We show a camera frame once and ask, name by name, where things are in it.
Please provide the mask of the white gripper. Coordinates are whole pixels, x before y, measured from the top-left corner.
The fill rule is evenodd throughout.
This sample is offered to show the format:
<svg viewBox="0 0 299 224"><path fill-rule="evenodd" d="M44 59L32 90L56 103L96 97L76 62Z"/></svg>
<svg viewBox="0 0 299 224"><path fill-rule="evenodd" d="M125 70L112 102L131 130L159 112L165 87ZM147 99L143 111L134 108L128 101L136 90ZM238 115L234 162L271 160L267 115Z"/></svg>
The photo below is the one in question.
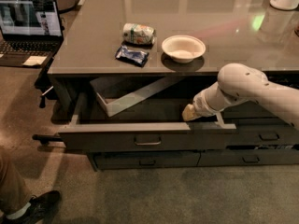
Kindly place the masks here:
<svg viewBox="0 0 299 224"><path fill-rule="evenodd" d="M222 91L215 82L193 97L192 105L185 106L182 117L185 121L211 117L227 107L239 105L240 99Z"/></svg>

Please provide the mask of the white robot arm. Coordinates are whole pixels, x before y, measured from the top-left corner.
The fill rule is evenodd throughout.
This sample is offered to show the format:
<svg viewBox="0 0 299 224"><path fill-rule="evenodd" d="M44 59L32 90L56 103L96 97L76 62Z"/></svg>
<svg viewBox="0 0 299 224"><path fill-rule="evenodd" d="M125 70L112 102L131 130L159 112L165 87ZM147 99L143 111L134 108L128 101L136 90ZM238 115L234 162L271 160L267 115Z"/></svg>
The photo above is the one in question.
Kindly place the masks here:
<svg viewBox="0 0 299 224"><path fill-rule="evenodd" d="M252 101L299 129L299 90L268 80L265 73L241 63L223 66L217 81L197 93L182 112L184 121L220 116L225 108Z"/></svg>

